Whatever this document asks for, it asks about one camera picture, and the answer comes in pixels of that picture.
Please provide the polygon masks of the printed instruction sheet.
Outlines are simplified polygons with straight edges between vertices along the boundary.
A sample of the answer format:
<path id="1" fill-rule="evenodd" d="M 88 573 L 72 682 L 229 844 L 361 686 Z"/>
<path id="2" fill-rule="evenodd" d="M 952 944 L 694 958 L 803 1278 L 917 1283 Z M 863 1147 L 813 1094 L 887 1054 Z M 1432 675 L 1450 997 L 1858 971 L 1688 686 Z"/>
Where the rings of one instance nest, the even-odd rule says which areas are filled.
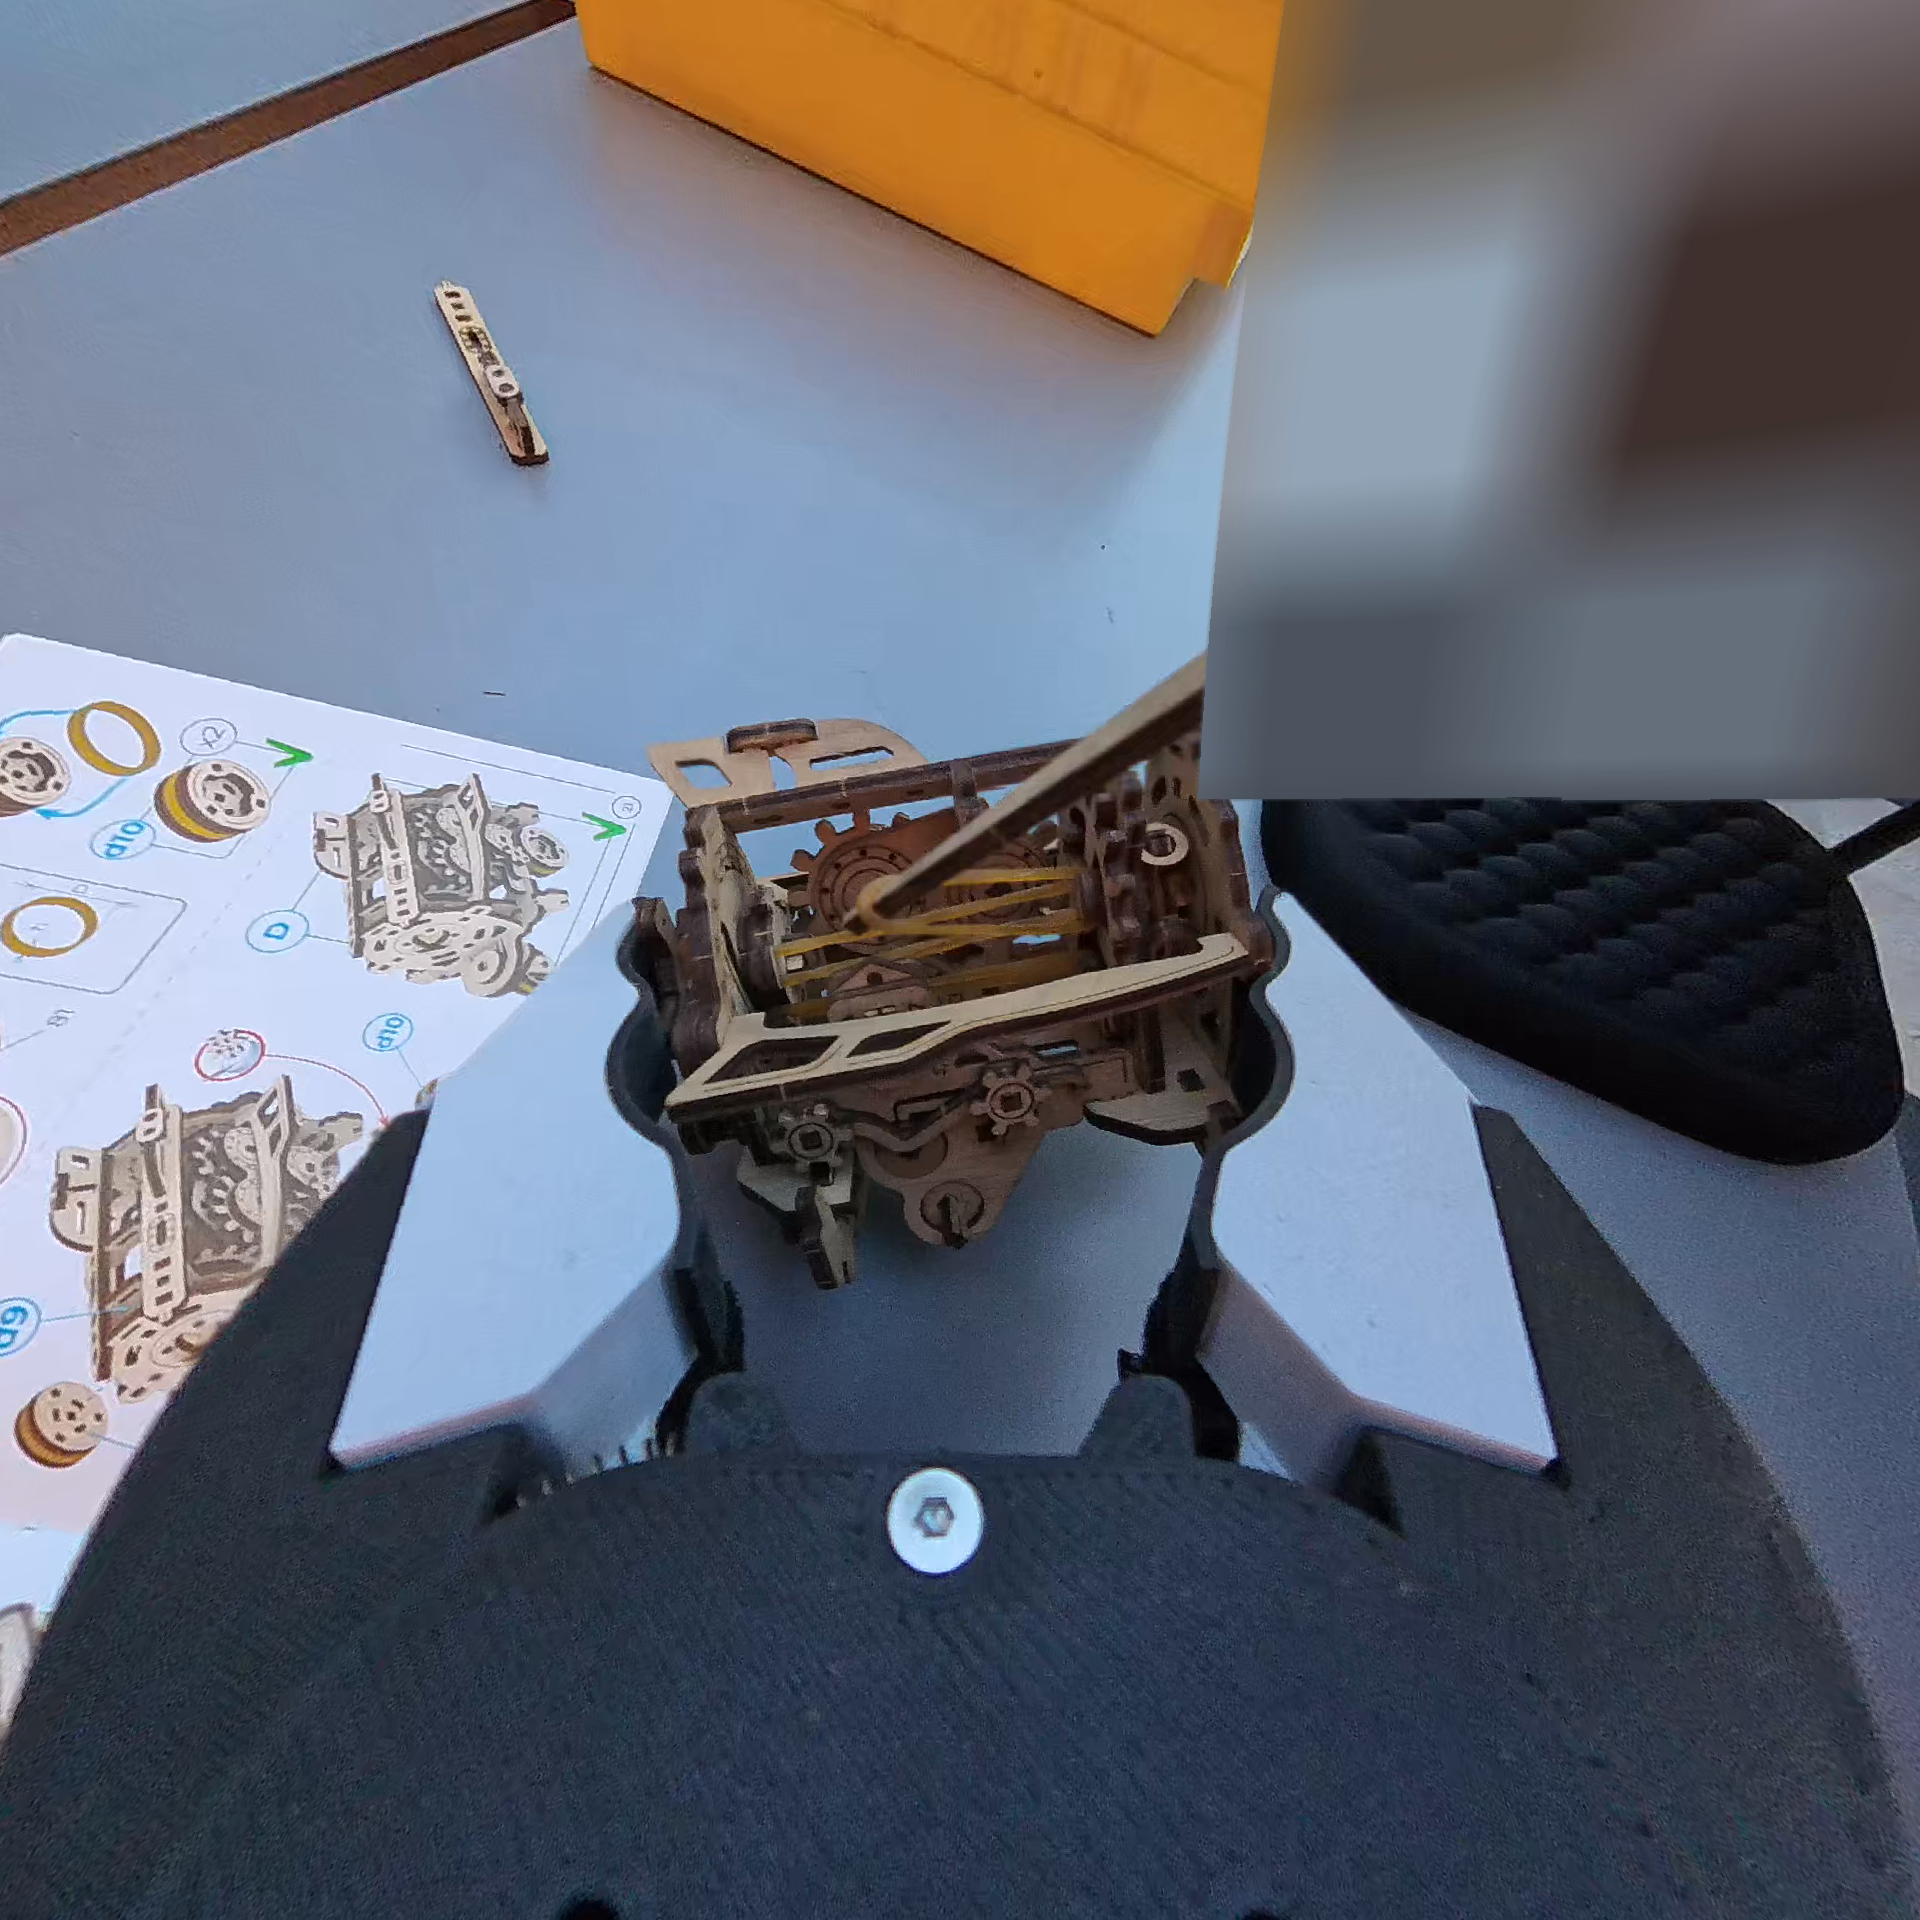
<path id="1" fill-rule="evenodd" d="M 661 781 L 42 636 L 2 652 L 2 1605 L 421 1093 L 621 900 Z"/>

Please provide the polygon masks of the wooden gear model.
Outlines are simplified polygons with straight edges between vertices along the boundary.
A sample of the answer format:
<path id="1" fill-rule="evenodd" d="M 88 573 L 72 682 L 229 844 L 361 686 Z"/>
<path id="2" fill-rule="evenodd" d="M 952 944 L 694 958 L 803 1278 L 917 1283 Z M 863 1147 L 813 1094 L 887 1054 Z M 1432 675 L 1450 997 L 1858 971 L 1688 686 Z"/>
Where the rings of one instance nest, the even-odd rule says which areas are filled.
<path id="1" fill-rule="evenodd" d="M 657 743 L 685 805 L 685 907 L 641 898 L 623 971 L 692 1155 L 732 1147 L 814 1285 L 857 1277 L 875 1189 L 929 1245 L 1003 1217 L 1046 1137 L 1216 1147 L 1257 1104 L 1250 992 L 1280 965 L 1199 727 L 1021 829 L 903 912 L 858 900 L 990 814 L 1066 741 L 930 761 L 875 722 L 791 719 Z"/>

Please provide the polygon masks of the small wooden strip part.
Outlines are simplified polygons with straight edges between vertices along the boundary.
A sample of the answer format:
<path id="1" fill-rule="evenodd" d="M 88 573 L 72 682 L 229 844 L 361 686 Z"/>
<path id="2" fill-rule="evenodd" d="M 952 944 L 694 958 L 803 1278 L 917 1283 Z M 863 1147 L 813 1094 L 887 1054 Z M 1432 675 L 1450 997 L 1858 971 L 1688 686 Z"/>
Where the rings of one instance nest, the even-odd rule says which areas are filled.
<path id="1" fill-rule="evenodd" d="M 545 467 L 550 458 L 547 440 L 471 291 L 442 280 L 435 286 L 435 301 L 509 458 L 520 469 Z"/>

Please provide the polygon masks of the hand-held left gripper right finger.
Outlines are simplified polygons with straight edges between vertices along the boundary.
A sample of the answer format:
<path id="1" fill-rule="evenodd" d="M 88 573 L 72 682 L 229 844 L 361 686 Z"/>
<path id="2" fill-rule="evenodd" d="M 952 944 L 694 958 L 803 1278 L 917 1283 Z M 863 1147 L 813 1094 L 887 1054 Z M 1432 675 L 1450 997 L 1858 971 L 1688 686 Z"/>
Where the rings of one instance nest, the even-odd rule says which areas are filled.
<path id="1" fill-rule="evenodd" d="M 1336 1482 L 1371 1433 L 1541 1474 L 1559 1446 L 1473 1094 L 1297 900 L 1271 889 L 1260 920 L 1279 969 L 1245 1039 L 1273 1081 L 1205 1160 L 1147 1370 L 1263 1474 Z"/>

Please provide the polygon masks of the yellow plastic box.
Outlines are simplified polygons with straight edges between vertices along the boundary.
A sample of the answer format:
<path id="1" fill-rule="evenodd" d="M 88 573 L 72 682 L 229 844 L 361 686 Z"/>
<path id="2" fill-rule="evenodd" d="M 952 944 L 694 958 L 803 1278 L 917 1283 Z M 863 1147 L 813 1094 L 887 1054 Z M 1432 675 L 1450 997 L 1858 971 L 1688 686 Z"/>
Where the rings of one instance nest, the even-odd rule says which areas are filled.
<path id="1" fill-rule="evenodd" d="M 1284 3 L 579 3 L 589 63 L 1156 337 L 1255 227 Z"/>

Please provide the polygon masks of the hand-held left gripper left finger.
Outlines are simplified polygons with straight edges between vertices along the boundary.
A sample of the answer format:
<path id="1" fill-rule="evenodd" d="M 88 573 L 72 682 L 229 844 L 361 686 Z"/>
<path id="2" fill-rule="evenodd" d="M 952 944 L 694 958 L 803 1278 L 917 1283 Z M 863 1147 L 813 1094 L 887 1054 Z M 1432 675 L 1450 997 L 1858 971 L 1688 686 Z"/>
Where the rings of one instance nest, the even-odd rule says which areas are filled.
<path id="1" fill-rule="evenodd" d="M 584 938 L 427 1110 L 332 1457 L 369 1468 L 520 1428 L 569 1477 L 669 1430 L 742 1363 L 635 912 Z"/>

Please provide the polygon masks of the thin wooden stick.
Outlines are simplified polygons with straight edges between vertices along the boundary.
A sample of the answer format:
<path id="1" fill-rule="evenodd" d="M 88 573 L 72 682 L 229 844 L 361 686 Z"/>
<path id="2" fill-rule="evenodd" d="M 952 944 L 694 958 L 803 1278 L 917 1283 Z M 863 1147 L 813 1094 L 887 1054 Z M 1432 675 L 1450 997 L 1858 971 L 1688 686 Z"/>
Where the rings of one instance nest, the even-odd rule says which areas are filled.
<path id="1" fill-rule="evenodd" d="M 1203 724 L 1208 655 L 1199 652 L 1154 685 L 1099 730 L 1072 743 L 984 814 L 897 876 L 870 882 L 845 922 L 845 933 L 866 938 L 905 924 L 909 909 L 969 870 L 980 852 L 1025 834 L 1035 825 L 1080 801 L 1119 774 L 1163 753 Z"/>

